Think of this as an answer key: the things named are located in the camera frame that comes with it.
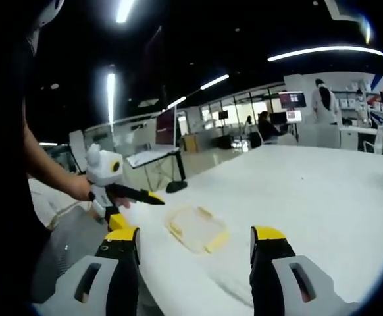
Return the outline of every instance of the black shirt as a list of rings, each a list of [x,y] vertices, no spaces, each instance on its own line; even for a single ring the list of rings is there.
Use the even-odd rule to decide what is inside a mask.
[[[270,139],[273,136],[280,136],[281,133],[267,120],[259,119],[259,132],[262,135],[264,141]]]
[[[31,275],[49,232],[32,206],[22,102],[34,56],[25,37],[0,54],[0,313],[26,311]]]

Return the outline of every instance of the white tablecloth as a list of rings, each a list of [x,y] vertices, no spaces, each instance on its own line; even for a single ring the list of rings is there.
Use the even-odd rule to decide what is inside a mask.
[[[266,145],[188,182],[181,192],[159,192],[164,206],[138,203],[124,211],[141,227],[140,270],[167,316],[253,314],[214,282],[205,255],[189,252],[163,226],[166,213],[182,205],[201,205],[224,219],[232,240],[243,245],[224,258],[230,284],[249,281],[253,225],[281,230],[347,302],[361,302],[383,273],[381,155]]]

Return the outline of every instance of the person's hand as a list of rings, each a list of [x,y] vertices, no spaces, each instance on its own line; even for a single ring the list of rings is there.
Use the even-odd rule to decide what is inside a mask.
[[[72,175],[68,181],[67,194],[78,201],[90,201],[89,193],[91,192],[91,182],[89,182],[86,175],[75,176]],[[116,197],[115,203],[117,206],[124,206],[130,208],[130,201],[126,197]]]

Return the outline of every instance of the black ceiling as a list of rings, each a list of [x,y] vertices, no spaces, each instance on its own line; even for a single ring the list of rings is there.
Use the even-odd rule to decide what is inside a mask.
[[[41,31],[27,101],[28,122],[39,140],[64,141],[70,130],[108,121],[110,65],[117,77],[115,119],[160,109],[223,74],[230,79],[195,93],[182,106],[282,81],[293,73],[383,74],[383,58],[371,54],[322,53],[267,62],[267,57],[300,48],[365,45],[358,25],[333,21],[324,0],[317,5],[312,0],[136,0],[127,22],[117,24],[119,3],[66,0]],[[60,88],[50,90],[54,83]],[[137,107],[150,98],[161,101]]]

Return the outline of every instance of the stand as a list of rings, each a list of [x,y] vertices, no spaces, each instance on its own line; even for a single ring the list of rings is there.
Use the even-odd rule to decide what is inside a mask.
[[[181,159],[180,150],[178,150],[174,155],[176,156],[178,171],[180,172],[181,180],[171,181],[170,183],[168,183],[165,189],[167,193],[175,193],[177,191],[183,190],[184,188],[187,188],[187,182],[185,181],[186,174],[184,173],[183,160]]]

